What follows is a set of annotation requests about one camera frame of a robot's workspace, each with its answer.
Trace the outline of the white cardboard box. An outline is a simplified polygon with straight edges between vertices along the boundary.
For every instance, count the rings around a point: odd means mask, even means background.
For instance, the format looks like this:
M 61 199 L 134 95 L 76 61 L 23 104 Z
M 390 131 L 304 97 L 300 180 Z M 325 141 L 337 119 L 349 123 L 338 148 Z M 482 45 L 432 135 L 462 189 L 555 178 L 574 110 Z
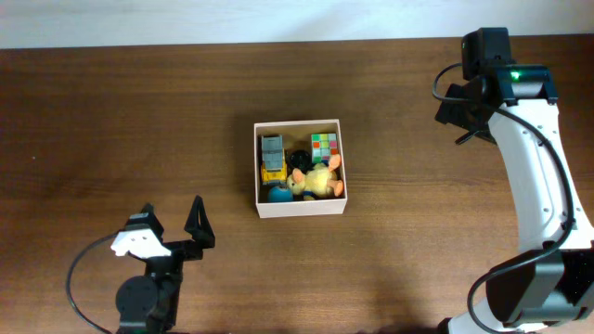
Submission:
M 288 155 L 298 149 L 307 150 L 311 154 L 311 135 L 335 133 L 338 136 L 339 153 L 342 164 L 336 174 L 344 182 L 342 195 L 334 199 L 317 199 L 305 201 L 301 196 L 294 196 L 292 202 L 269 203 L 267 193 L 273 186 L 265 186 L 261 181 L 261 138 L 263 136 L 283 137 L 287 178 L 294 170 L 288 165 Z M 348 199 L 344 156 L 342 154 L 342 136 L 338 120 L 294 121 L 294 122 L 262 122 L 254 125 L 254 173 L 255 173 L 255 205 L 262 218 L 341 214 Z

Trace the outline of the colourful puzzle cube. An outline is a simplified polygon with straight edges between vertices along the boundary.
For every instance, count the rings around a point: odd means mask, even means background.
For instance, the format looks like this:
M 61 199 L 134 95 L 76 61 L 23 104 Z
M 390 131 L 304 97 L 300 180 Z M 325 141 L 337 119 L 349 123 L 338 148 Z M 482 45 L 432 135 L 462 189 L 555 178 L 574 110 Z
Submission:
M 338 136 L 335 133 L 311 135 L 312 163 L 328 163 L 330 157 L 338 153 Z

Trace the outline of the yellow plush toy animal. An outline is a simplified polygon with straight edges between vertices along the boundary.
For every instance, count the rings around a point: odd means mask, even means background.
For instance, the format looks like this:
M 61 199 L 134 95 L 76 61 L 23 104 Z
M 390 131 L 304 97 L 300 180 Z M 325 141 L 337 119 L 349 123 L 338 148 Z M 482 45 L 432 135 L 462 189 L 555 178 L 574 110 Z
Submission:
M 344 191 L 344 182 L 336 174 L 341 164 L 342 156 L 335 154 L 327 164 L 318 163 L 307 173 L 295 168 L 287 178 L 287 188 L 305 201 L 338 198 Z

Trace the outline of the yellow grey toy truck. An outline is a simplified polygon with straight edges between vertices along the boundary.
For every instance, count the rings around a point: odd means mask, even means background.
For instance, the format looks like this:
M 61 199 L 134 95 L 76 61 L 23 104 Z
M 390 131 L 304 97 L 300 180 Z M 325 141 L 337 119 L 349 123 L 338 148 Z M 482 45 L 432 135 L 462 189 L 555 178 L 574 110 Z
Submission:
M 261 138 L 261 181 L 265 186 L 285 185 L 287 181 L 287 163 L 283 137 L 263 136 Z

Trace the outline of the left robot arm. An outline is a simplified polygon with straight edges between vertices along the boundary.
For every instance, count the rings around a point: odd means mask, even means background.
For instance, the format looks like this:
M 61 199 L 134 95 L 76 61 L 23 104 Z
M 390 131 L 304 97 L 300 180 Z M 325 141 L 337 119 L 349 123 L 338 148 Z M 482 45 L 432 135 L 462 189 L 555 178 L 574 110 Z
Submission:
M 184 230 L 190 238 L 165 242 L 164 227 L 152 204 L 131 215 L 110 248 L 145 265 L 140 276 L 127 279 L 116 293 L 120 333 L 165 333 L 175 326 L 184 263 L 203 258 L 215 246 L 215 235 L 203 199 L 194 198 Z

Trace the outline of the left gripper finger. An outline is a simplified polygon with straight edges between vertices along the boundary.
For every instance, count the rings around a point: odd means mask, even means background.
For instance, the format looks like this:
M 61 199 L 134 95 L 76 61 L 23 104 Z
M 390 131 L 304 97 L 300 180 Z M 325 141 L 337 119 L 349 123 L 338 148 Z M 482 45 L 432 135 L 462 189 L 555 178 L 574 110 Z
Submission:
M 194 198 L 184 230 L 201 249 L 212 249 L 215 246 L 215 235 L 201 196 Z
M 154 237 L 162 242 L 164 228 L 155 214 L 155 208 L 151 203 L 146 203 L 140 212 L 129 216 L 124 225 L 123 232 L 127 239 L 139 237 L 139 230 L 150 230 Z

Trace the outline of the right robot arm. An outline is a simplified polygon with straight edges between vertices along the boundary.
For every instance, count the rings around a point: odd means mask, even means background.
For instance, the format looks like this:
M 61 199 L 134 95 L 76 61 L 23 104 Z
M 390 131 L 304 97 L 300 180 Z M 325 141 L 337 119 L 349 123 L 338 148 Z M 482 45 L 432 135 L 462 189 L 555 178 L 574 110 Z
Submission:
M 481 301 L 439 324 L 445 334 L 535 333 L 593 311 L 593 227 L 565 158 L 558 93 L 548 68 L 521 65 L 505 28 L 461 42 L 463 84 L 440 96 L 436 120 L 496 145 L 518 218 L 516 257 L 480 276 Z

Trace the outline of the black round disc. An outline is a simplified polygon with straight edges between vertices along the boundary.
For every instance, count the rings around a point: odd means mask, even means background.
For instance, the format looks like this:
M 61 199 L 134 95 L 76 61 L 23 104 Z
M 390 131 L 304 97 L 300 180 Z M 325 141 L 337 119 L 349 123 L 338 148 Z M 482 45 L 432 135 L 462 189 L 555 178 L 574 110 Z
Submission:
M 289 153 L 288 165 L 292 169 L 299 169 L 302 172 L 307 172 L 312 169 L 312 156 L 307 150 L 298 149 Z

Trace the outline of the blue toy ball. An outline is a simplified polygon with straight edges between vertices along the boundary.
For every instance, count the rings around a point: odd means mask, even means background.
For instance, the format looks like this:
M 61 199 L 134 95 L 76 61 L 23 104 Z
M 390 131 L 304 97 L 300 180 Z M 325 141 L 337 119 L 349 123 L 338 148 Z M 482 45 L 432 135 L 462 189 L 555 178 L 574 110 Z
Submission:
M 292 202 L 293 194 L 286 185 L 273 186 L 267 193 L 267 201 L 269 203 Z

